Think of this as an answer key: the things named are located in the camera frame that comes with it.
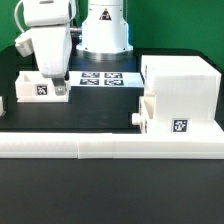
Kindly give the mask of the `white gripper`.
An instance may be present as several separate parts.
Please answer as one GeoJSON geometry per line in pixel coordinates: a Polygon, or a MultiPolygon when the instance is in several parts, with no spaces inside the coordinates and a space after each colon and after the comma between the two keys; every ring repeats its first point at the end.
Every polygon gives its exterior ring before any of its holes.
{"type": "Polygon", "coordinates": [[[53,85],[57,96],[65,95],[66,84],[62,78],[68,70],[72,50],[70,27],[34,27],[31,33],[39,71],[45,78],[54,79],[53,85]]]}

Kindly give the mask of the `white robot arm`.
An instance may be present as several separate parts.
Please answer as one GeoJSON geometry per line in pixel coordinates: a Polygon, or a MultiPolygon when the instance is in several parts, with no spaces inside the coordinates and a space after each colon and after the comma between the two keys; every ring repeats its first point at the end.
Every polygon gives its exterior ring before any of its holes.
{"type": "MultiPolygon", "coordinates": [[[[24,33],[23,53],[34,54],[42,76],[53,81],[58,96],[65,95],[76,0],[23,0],[23,7],[29,27],[24,33]]],[[[88,15],[81,31],[77,53],[82,56],[110,60],[133,51],[123,0],[88,0],[88,15]]]]}

